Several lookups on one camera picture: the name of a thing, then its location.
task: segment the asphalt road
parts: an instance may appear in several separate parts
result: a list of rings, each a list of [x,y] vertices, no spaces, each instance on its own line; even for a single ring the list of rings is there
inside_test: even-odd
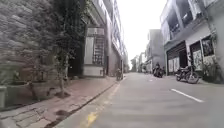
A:
[[[224,128],[224,85],[128,74],[56,128]]]

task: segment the yellow road marking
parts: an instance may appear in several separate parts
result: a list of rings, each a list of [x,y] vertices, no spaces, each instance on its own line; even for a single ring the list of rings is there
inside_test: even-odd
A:
[[[120,87],[120,84],[116,86],[116,88],[113,90],[113,92],[110,93],[108,98],[99,106],[96,108],[95,112],[91,112],[86,119],[81,123],[80,128],[89,128],[93,122],[97,119],[99,116],[99,113],[105,109],[105,106],[110,104],[109,100],[112,99],[112,97],[115,95],[115,93],[118,91]]]

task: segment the sky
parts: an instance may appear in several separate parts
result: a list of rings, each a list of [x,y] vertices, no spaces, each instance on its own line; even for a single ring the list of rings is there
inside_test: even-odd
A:
[[[167,0],[117,0],[129,60],[144,52],[150,29],[160,28]]]

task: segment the sidewalk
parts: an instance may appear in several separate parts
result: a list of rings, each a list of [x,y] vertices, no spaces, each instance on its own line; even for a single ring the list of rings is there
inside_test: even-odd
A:
[[[65,99],[54,97],[50,100],[0,113],[0,128],[44,128],[63,117],[57,115],[63,111],[66,115],[77,111],[85,104],[115,84],[115,78],[83,79],[71,82],[66,92],[71,95]]]

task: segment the curb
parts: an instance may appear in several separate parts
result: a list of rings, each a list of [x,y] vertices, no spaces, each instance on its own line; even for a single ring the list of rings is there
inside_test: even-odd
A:
[[[69,112],[68,114],[66,114],[65,116],[59,117],[56,121],[51,122],[50,124],[46,125],[44,128],[53,128],[56,125],[58,125],[61,121],[65,120],[66,118],[68,118],[69,116],[71,116],[72,114],[76,113],[77,111],[81,110],[83,107],[85,107],[86,105],[88,105],[90,102],[92,102],[93,100],[95,100],[96,98],[98,98],[99,96],[101,96],[103,93],[105,93],[107,90],[109,90],[110,88],[112,88],[114,85],[116,85],[117,81],[113,82],[109,87],[107,87],[106,89],[102,90],[101,92],[99,92],[96,96],[92,97],[91,99],[89,99],[86,103],[82,104],[81,106],[79,106],[77,109],[74,109],[73,111]]]

